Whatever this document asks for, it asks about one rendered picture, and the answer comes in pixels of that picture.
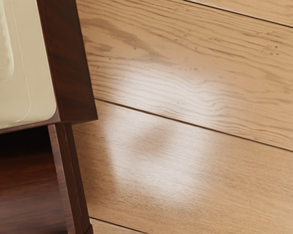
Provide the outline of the dark wooden cabinet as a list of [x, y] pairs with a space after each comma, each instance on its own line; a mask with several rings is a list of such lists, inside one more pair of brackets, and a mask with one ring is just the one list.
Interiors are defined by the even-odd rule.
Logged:
[[76, 0], [36, 0], [42, 24], [56, 111], [36, 120], [0, 129], [0, 134], [56, 123], [97, 120]]

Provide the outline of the cream box with lid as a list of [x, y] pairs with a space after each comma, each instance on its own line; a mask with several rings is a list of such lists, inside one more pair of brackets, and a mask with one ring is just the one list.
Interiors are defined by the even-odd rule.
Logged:
[[55, 111], [37, 0], [0, 0], [0, 130], [49, 120]]

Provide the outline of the dark wooden cabinet drawer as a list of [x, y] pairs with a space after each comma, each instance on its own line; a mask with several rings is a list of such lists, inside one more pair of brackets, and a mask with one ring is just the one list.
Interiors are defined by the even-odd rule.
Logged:
[[0, 134], [0, 234], [93, 234], [70, 124]]

